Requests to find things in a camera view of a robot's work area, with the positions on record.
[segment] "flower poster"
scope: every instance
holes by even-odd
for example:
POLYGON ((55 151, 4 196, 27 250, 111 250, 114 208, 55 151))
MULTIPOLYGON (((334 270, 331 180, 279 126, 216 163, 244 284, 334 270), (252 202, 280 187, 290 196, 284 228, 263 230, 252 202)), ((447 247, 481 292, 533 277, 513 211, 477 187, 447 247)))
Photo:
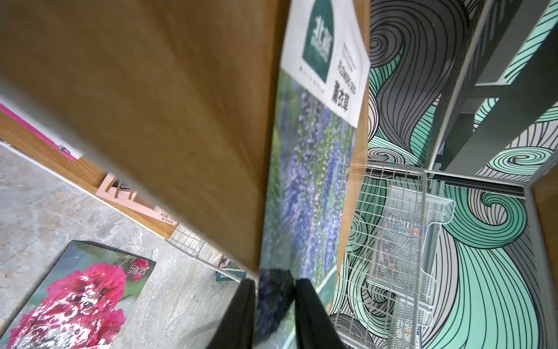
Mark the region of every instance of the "flower poster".
POLYGON ((331 301, 369 60, 351 1, 291 1, 277 83, 254 341, 293 338, 294 280, 331 301))
POLYGON ((0 340, 0 348, 105 349, 155 262, 72 241, 0 340))
MULTIPOLYGON (((248 274, 245 270, 242 270, 238 264, 236 264, 232 259, 227 256, 223 256, 221 259, 221 263, 219 264, 219 268, 228 271, 229 273, 238 276, 241 279, 245 279, 246 275, 248 274)), ((216 281, 233 281, 233 279, 229 278, 228 276, 217 272, 217 277, 215 278, 216 281)))

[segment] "white paper sign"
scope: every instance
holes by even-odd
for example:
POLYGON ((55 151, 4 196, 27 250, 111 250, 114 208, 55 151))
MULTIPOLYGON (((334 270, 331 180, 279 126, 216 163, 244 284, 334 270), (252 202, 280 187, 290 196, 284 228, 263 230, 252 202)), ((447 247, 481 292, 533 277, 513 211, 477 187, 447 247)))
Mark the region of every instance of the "white paper sign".
POLYGON ((369 67, 352 1, 291 2, 281 68, 353 127, 369 67))

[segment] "white wire basket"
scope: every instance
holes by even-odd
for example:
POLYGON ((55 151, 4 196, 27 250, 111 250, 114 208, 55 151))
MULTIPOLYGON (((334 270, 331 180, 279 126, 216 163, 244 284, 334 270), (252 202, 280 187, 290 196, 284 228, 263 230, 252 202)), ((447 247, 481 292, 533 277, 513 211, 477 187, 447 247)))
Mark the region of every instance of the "white wire basket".
POLYGON ((205 241, 192 230, 179 223, 167 242, 176 246, 190 257, 196 257, 205 246, 205 241))
MULTIPOLYGON (((419 169, 367 169, 330 318, 354 348, 418 348, 429 326, 435 278, 423 270, 426 236, 447 224, 455 202, 419 169)), ((436 246, 428 249, 435 254, 436 246)))

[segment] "pink flower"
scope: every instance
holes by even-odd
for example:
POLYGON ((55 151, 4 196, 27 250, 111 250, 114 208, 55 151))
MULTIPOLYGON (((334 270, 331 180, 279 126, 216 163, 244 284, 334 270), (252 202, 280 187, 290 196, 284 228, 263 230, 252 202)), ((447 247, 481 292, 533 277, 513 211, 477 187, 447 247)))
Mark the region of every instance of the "pink flower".
POLYGON ((134 275, 134 281, 139 280, 143 274, 138 274, 140 271, 147 270, 149 268, 149 261, 144 258, 136 258, 134 262, 130 264, 130 268, 128 269, 128 273, 126 277, 132 273, 134 275))
POLYGON ((50 342, 52 346, 83 348, 108 344, 126 320, 113 311, 124 296, 126 274, 121 266, 96 264, 84 272, 53 282, 37 308, 11 330, 8 349, 19 343, 50 342))

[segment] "green logo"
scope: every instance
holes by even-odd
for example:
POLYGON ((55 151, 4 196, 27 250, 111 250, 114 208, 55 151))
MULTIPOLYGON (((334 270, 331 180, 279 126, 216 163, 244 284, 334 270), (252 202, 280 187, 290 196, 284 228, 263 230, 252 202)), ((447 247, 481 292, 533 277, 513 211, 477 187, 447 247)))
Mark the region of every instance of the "green logo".
POLYGON ((310 15, 302 58, 325 82, 333 53, 333 9, 329 0, 316 0, 310 15))

